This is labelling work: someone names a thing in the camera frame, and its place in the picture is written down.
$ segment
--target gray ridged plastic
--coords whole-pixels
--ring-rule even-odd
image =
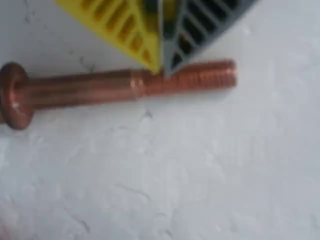
[[[226,31],[257,0],[180,0],[174,22],[163,23],[163,68],[178,71]]]

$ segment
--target bolt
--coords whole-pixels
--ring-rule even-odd
[[[136,100],[236,85],[233,61],[193,64],[170,78],[147,70],[119,70],[29,79],[17,63],[0,70],[0,123],[23,130],[34,111],[78,105]]]

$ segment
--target white textured surface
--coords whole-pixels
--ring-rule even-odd
[[[0,127],[12,240],[320,239],[320,3],[261,0],[200,59],[239,86]],[[137,67],[50,0],[0,1],[0,60],[31,75]]]

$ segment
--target ridged plastic piece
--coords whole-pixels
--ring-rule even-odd
[[[148,0],[56,0],[102,39],[158,73],[162,65],[158,16],[150,17],[144,1]],[[156,27],[151,19],[157,21]]]
[[[168,76],[216,40],[257,0],[163,1],[163,68]]]

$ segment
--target yellow plastic object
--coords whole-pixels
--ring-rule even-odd
[[[143,0],[56,0],[58,5],[153,73],[160,71],[158,23],[143,8]]]

